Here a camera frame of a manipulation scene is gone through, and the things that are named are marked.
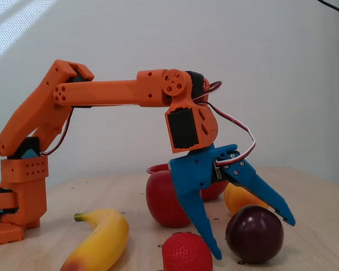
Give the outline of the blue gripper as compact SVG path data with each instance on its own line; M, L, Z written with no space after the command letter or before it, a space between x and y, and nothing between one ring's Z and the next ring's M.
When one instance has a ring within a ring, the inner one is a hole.
M236 186L243 187L273 208L286 223L295 225L295 218L285 199L265 182L246 160L224 165L221 168L215 164L217 160L228 159L231 154L240 154L236 144L222 147L210 145L189 151L187 155L172 159L168 163L180 205L217 260L223 258L222 252L214 238L199 193L200 190L208 189L214 183L230 181Z

